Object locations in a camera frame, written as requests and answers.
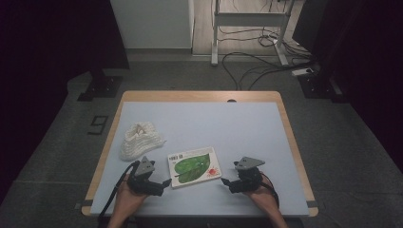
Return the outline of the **white cabinet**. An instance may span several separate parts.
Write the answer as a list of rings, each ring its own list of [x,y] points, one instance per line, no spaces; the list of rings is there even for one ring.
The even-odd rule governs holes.
[[[191,49],[194,0],[110,0],[126,49]]]

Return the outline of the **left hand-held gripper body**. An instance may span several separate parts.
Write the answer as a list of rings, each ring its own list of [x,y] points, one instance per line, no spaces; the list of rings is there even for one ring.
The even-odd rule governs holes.
[[[131,191],[137,194],[159,197],[163,194],[164,185],[149,179],[155,171],[154,163],[147,156],[143,156],[139,161],[130,164],[127,185]]]

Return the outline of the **black monitor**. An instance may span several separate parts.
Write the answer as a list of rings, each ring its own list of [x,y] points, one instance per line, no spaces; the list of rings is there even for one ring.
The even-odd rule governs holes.
[[[317,37],[319,8],[319,0],[305,0],[293,34],[293,39],[308,51],[313,50]]]

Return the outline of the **dark curtain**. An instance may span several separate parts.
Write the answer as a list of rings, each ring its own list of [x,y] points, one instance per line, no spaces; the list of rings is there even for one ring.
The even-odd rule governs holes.
[[[0,203],[67,96],[70,79],[126,68],[111,0],[0,0]]]
[[[336,82],[403,173],[403,0],[328,0]]]

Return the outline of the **white power strip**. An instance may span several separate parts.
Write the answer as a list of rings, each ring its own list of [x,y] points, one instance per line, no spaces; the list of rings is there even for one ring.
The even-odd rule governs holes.
[[[307,74],[312,74],[314,71],[310,67],[306,68],[301,68],[297,70],[292,71],[292,76],[297,77],[297,76],[303,76]]]

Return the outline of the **light blue table mat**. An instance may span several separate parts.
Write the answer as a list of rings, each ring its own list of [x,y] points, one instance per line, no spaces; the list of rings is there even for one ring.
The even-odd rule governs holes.
[[[91,215],[110,214],[109,196],[128,164],[119,157],[124,134],[131,125],[151,122],[162,134],[163,147],[147,153],[156,170],[152,181],[168,179],[168,157],[193,149],[213,147],[224,178],[237,176],[234,164],[243,157],[262,160],[260,167],[274,184],[279,209],[285,217],[306,216],[307,200],[299,180],[291,146],[274,103],[158,103],[126,102],[90,209]],[[149,197],[141,217],[259,217],[262,212],[241,193],[233,194],[221,180],[180,188],[168,187],[160,197]]]

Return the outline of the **person's right hand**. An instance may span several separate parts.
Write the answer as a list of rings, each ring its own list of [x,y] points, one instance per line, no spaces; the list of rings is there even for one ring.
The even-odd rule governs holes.
[[[273,184],[266,181],[264,186],[261,186],[258,190],[245,193],[271,219],[279,215],[278,204],[276,197],[273,195],[273,190]]]

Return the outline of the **black floor tape mark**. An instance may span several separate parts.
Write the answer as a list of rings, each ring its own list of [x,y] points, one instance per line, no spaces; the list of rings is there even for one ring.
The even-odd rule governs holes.
[[[88,135],[102,135],[105,130],[107,120],[108,120],[108,117],[105,115],[94,116],[89,125],[87,134]]]

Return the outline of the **person's left hand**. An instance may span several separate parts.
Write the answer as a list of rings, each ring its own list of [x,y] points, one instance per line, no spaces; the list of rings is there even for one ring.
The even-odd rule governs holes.
[[[126,183],[122,183],[118,188],[112,217],[127,219],[137,212],[146,198],[147,195],[135,193],[130,190]]]

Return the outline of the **wooden table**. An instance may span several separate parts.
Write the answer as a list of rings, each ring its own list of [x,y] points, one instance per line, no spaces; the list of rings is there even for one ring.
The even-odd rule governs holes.
[[[218,102],[227,103],[233,99],[233,104],[241,102],[273,102],[278,106],[279,116],[281,118],[288,143],[290,145],[293,161],[296,165],[299,180],[302,185],[304,197],[306,201],[316,200],[311,188],[305,167],[300,156],[297,142],[294,136],[292,126],[290,124],[286,108],[284,106],[281,95],[276,91],[174,91],[174,90],[128,90],[123,93],[123,96],[114,115],[113,122],[107,132],[106,142],[102,150],[100,159],[92,177],[90,186],[88,187],[85,200],[93,200],[96,190],[101,182],[103,171],[105,170],[107,156],[112,145],[112,140],[118,129],[118,124],[122,116],[122,108],[124,102]],[[85,216],[90,216],[92,205],[83,206],[81,212]],[[315,217],[318,215],[318,207],[309,208],[309,216]]]

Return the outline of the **black stand base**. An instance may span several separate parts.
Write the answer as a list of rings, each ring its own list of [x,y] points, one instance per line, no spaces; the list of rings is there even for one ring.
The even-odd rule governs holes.
[[[325,78],[311,74],[298,76],[297,79],[306,99],[328,99],[333,103],[348,103],[348,98],[334,76]]]
[[[91,82],[78,97],[79,102],[91,102],[94,98],[114,98],[123,81],[122,76],[106,76],[101,68],[89,71]]]

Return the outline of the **white desk frame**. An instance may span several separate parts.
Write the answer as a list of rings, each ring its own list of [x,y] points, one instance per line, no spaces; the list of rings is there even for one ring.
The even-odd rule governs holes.
[[[211,65],[216,66],[219,62],[218,53],[218,30],[223,27],[274,27],[279,28],[278,38],[274,40],[274,47],[280,63],[285,67],[288,66],[288,61],[285,56],[285,46],[283,38],[292,9],[296,0],[289,0],[290,3],[284,12],[267,12],[267,13],[237,13],[237,12],[220,12],[219,0],[214,1],[213,13],[213,39],[211,48]]]

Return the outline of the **caterpillar picture book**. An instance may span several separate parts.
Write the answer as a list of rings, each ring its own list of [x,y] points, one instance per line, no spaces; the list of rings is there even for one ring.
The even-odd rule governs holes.
[[[213,147],[171,154],[167,160],[173,188],[215,180],[222,175]]]

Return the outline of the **white waffle cloth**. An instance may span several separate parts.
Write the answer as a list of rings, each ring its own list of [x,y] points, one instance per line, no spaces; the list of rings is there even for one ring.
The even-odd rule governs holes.
[[[119,157],[123,161],[134,161],[143,154],[162,147],[164,143],[163,136],[153,123],[134,123],[124,134]]]

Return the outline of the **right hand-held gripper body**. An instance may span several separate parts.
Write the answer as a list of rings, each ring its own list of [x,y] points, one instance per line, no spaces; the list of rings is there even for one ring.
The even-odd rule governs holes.
[[[262,182],[259,166],[263,164],[265,161],[249,157],[242,157],[239,161],[235,161],[234,165],[239,179],[227,183],[230,192],[240,193],[257,190]]]

